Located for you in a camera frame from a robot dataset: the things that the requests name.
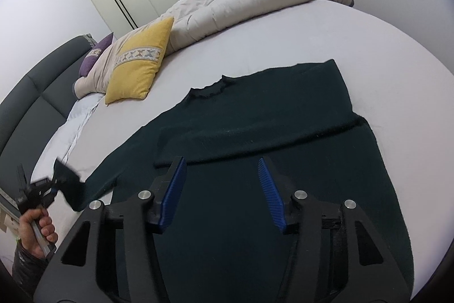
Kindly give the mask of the black jacket sleeve forearm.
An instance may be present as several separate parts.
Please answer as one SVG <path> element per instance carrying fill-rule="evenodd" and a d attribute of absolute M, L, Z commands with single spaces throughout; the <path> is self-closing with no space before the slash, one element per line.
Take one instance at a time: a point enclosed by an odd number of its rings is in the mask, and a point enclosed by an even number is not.
<path fill-rule="evenodd" d="M 39 246 L 38 253 L 32 253 L 19 240 L 12 265 L 12 279 L 29 298 L 33 298 L 48 265 L 49 260 L 44 256 Z"/>

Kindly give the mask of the left hand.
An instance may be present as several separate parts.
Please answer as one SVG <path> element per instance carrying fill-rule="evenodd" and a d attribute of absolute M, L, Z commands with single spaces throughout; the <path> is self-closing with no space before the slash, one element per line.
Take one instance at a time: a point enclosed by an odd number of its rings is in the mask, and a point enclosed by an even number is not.
<path fill-rule="evenodd" d="M 46 258 L 41 248 L 44 240 L 49 244 L 58 241 L 58 234 L 46 208 L 29 209 L 19 219 L 18 235 L 23 248 L 36 258 Z"/>

